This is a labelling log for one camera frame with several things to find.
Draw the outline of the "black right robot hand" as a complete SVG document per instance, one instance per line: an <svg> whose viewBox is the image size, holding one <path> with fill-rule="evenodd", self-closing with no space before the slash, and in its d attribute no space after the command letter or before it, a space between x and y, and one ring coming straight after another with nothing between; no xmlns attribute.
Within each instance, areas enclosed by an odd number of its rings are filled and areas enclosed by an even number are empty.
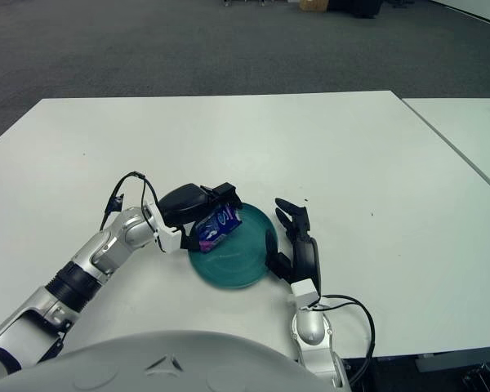
<svg viewBox="0 0 490 392"><path fill-rule="evenodd" d="M292 284L310 279L321 294L319 249L310 235L310 220L306 207L299 207L282 198L274 200L278 221L292 245L292 258L278 250L274 231L265 231L265 265L275 276Z"/></svg>

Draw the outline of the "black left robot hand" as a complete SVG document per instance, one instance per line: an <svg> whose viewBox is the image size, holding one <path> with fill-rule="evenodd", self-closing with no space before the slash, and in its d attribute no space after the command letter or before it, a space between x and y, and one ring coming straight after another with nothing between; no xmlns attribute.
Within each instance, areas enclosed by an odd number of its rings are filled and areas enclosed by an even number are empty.
<svg viewBox="0 0 490 392"><path fill-rule="evenodd" d="M207 253L241 224L243 208L236 188L228 182L208 188L182 185L158 201L164 223L181 231L180 247Z"/></svg>

